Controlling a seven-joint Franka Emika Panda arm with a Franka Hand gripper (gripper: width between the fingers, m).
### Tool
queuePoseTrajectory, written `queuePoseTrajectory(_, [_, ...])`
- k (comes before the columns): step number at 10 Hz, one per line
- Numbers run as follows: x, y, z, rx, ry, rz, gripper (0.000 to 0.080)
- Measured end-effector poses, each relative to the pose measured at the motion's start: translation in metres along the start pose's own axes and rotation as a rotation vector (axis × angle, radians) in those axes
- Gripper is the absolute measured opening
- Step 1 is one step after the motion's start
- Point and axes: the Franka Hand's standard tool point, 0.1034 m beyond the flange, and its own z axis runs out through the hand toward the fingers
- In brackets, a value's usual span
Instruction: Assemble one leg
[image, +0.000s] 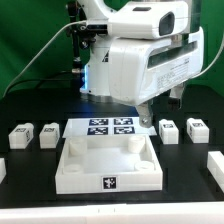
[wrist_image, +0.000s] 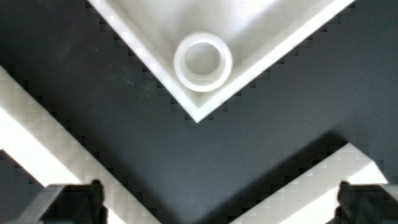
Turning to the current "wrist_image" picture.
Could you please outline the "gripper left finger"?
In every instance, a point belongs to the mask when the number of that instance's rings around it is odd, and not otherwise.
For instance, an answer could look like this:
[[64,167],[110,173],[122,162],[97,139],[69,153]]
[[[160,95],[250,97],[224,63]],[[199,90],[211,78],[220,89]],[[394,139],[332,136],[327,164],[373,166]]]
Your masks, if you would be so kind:
[[104,187],[51,184],[39,192],[10,224],[106,224]]

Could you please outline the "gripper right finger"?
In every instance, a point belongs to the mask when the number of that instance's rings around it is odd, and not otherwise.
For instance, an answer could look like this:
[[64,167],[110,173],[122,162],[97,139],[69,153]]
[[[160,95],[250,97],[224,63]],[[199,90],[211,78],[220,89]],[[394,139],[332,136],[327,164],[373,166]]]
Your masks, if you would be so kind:
[[398,184],[339,184],[334,224],[398,224]]

